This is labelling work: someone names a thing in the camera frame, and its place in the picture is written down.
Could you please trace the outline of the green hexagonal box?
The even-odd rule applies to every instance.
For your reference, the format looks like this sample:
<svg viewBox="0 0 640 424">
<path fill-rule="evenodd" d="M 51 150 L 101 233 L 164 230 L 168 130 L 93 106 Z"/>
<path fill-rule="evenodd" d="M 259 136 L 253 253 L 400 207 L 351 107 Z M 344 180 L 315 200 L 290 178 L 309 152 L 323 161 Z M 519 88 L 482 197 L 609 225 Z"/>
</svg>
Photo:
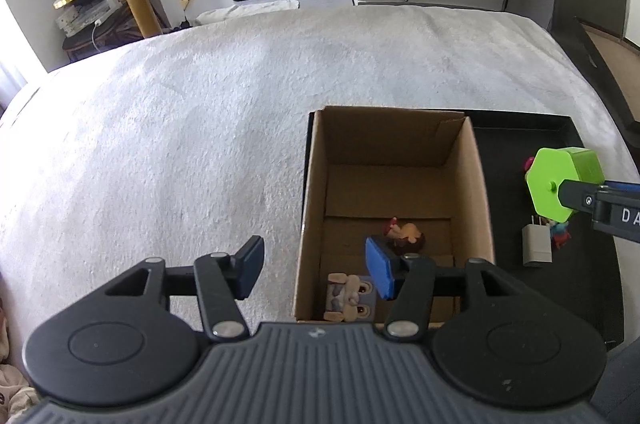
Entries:
<svg viewBox="0 0 640 424">
<path fill-rule="evenodd" d="M 525 181 L 537 215 L 567 222 L 578 208 L 561 202 L 562 184 L 577 181 L 600 186 L 605 178 L 597 153 L 591 149 L 540 148 L 530 161 Z"/>
</svg>

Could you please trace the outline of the pink haired figurine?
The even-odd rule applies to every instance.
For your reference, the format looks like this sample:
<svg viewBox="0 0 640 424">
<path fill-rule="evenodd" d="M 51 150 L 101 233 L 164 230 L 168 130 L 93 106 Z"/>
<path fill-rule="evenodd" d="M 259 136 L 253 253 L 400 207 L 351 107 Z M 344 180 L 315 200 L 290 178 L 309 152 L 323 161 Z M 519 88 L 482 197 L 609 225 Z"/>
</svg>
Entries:
<svg viewBox="0 0 640 424">
<path fill-rule="evenodd" d="M 530 168 L 533 166 L 535 161 L 535 157 L 531 156 L 530 158 L 528 158 L 524 164 L 524 172 L 528 173 L 528 171 L 530 170 Z"/>
</svg>

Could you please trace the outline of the white charger plug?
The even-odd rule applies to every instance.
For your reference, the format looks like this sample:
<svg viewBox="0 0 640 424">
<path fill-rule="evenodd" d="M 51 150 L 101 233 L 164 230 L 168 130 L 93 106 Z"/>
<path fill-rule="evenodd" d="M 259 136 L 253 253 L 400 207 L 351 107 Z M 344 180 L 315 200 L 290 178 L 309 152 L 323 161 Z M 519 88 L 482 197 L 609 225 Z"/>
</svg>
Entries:
<svg viewBox="0 0 640 424">
<path fill-rule="evenodd" d="M 524 267 L 541 267 L 552 263 L 550 228 L 541 217 L 533 215 L 522 229 Z"/>
</svg>

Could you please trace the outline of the blue and red figurine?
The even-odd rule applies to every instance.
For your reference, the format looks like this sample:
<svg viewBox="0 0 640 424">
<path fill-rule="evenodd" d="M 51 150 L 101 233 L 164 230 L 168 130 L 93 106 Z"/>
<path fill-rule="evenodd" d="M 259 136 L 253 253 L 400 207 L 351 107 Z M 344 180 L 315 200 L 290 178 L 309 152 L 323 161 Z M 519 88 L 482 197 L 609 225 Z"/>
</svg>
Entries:
<svg viewBox="0 0 640 424">
<path fill-rule="evenodd" d="M 570 232 L 568 231 L 568 222 L 549 222 L 549 231 L 551 241 L 558 250 L 570 240 Z"/>
</svg>

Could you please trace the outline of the brown haired figurine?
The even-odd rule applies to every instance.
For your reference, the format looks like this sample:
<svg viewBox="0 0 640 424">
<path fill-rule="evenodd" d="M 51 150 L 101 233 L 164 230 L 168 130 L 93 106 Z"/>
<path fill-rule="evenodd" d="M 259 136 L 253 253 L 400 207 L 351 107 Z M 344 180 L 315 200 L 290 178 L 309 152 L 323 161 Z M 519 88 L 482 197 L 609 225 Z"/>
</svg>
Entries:
<svg viewBox="0 0 640 424">
<path fill-rule="evenodd" d="M 383 231 L 386 245 L 396 254 L 418 254 L 422 251 L 425 236 L 412 222 L 403 224 L 393 217 Z"/>
</svg>

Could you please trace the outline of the grey bunny block toy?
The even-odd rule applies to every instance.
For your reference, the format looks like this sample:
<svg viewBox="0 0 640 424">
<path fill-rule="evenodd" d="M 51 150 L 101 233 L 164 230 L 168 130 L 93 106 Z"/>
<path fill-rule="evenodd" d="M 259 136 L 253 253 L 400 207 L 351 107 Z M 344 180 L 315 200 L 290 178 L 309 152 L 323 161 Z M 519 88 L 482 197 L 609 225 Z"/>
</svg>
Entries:
<svg viewBox="0 0 640 424">
<path fill-rule="evenodd" d="M 376 289 L 370 277 L 358 274 L 329 274 L 326 309 L 329 322 L 372 322 L 375 317 Z"/>
</svg>

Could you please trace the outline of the black tray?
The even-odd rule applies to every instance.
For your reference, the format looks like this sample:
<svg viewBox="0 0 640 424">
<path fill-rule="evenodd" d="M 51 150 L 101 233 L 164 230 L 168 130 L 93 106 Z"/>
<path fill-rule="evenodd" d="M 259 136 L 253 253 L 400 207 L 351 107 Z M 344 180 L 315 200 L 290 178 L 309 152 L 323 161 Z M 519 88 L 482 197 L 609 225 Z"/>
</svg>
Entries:
<svg viewBox="0 0 640 424">
<path fill-rule="evenodd" d="M 395 227 L 421 233 L 438 266 L 493 262 L 622 344 L 614 240 L 576 213 L 534 209 L 525 174 L 543 148 L 578 148 L 566 116 L 328 106 L 311 113 L 293 314 L 326 314 L 331 274 L 364 276 L 366 241 Z"/>
</svg>

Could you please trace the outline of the white bed blanket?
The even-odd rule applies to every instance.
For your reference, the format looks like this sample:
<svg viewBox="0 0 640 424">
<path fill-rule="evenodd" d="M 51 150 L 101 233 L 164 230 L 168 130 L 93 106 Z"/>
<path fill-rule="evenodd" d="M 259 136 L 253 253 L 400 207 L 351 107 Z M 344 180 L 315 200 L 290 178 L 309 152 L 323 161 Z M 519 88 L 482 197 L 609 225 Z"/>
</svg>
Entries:
<svg viewBox="0 0 640 424">
<path fill-rule="evenodd" d="M 1 119 L 1 296 L 13 350 L 149 256 L 263 236 L 250 324 L 291 317 L 307 118 L 334 106 L 569 116 L 608 178 L 636 164 L 532 20 L 363 6 L 258 14 L 142 40 L 25 86 Z"/>
</svg>

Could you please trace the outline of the dark framed board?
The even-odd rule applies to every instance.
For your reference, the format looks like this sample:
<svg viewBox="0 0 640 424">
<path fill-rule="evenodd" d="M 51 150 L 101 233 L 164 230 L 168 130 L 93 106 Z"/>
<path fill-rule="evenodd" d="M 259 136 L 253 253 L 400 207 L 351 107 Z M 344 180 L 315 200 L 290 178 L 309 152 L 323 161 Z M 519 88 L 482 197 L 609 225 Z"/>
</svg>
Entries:
<svg viewBox="0 0 640 424">
<path fill-rule="evenodd" d="M 551 34 L 627 140 L 639 144 L 639 46 L 624 34 L 628 0 L 554 0 Z"/>
</svg>

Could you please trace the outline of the white floor towel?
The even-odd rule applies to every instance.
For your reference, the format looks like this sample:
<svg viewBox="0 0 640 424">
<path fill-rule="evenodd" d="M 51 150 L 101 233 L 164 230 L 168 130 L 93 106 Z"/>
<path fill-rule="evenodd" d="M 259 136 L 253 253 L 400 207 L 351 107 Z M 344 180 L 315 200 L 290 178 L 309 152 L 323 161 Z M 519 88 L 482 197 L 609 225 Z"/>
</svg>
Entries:
<svg viewBox="0 0 640 424">
<path fill-rule="evenodd" d="M 275 2 L 261 2 L 260 4 L 232 5 L 203 12 L 195 18 L 194 23 L 196 25 L 206 25 L 224 22 L 229 19 L 258 16 L 258 14 L 296 10 L 299 6 L 298 0 L 276 0 Z"/>
</svg>

